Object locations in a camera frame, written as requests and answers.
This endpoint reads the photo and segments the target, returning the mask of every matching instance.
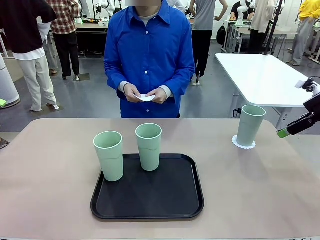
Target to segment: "black tray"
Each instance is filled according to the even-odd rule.
[[[144,171],[139,154],[123,155],[123,177],[101,172],[92,200],[99,219],[190,219],[204,208],[196,163],[183,154],[160,154],[159,168]]]

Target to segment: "green object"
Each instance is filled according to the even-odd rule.
[[[242,107],[240,124],[236,142],[244,147],[252,146],[260,125],[264,120],[266,110],[260,106],[245,105]]]
[[[0,98],[0,107],[3,108],[6,104],[7,104],[7,101]]]
[[[141,167],[154,171],[159,167],[162,129],[154,123],[145,123],[135,130]]]
[[[106,180],[118,181],[124,175],[122,136],[116,131],[98,134],[93,144]]]
[[[288,132],[288,130],[286,128],[277,131],[276,134],[278,134],[279,138],[281,138],[281,139],[290,135],[290,133]]]

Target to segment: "hand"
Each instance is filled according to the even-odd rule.
[[[133,85],[131,83],[127,83],[126,85],[124,85],[123,91],[124,91],[124,95],[126,96],[126,99],[128,100],[128,102],[131,102],[131,103],[141,102],[140,99],[135,97],[135,95],[137,97],[141,97],[141,94],[135,85]]]
[[[315,19],[314,19],[312,16],[310,16],[310,17],[308,18],[308,22],[309,22],[309,23],[312,23],[314,20],[315,20]]]
[[[157,104],[163,104],[167,100],[167,94],[165,90],[163,90],[161,87],[149,92],[146,97],[155,95],[154,99],[152,102],[157,103]]]

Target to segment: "shirt collar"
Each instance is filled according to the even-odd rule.
[[[129,7],[129,20],[130,23],[132,22],[133,18],[140,21],[140,18],[138,16],[137,10],[134,6]],[[170,24],[170,7],[167,3],[167,0],[162,0],[162,5],[159,10],[158,16],[167,24]]]

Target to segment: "cup rim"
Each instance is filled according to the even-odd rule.
[[[253,115],[253,114],[250,114],[250,113],[248,113],[248,112],[246,112],[246,111],[244,110],[244,107],[246,107],[246,106],[254,106],[254,107],[260,108],[260,109],[262,109],[262,110],[264,111],[264,114],[262,114],[262,115]],[[248,115],[253,116],[253,117],[263,117],[264,115],[267,114],[267,112],[266,112],[266,110],[265,110],[264,108],[262,108],[262,107],[260,107],[260,106],[257,106],[257,105],[252,105],[252,104],[244,105],[241,109],[242,109],[242,111],[245,112],[245,114],[248,114]]]
[[[137,130],[138,130],[138,128],[140,128],[140,127],[143,126],[143,125],[156,125],[157,127],[160,128],[160,133],[159,133],[157,136],[148,137],[148,138],[147,138],[147,137],[140,136],[140,135],[138,135]],[[161,134],[162,134],[162,128],[161,128],[158,124],[155,124],[155,123],[144,123],[144,124],[141,124],[141,125],[137,126],[136,129],[135,129],[135,135],[136,135],[138,138],[146,139],[146,140],[156,139],[156,138],[159,137]]]
[[[111,146],[111,147],[100,147],[100,146],[97,146],[96,143],[95,143],[96,137],[98,137],[98,136],[101,135],[101,134],[105,134],[105,133],[116,133],[116,134],[119,134],[120,137],[121,137],[121,139],[120,139],[120,141],[119,141],[116,145]],[[98,148],[98,149],[103,149],[103,150],[105,150],[105,149],[113,149],[113,148],[115,148],[116,146],[118,146],[120,143],[122,143],[122,139],[123,139],[123,138],[122,138],[122,135],[121,135],[119,132],[117,132],[117,131],[104,131],[104,132],[100,132],[97,136],[94,137],[94,139],[93,139],[93,145],[94,145],[96,148]]]

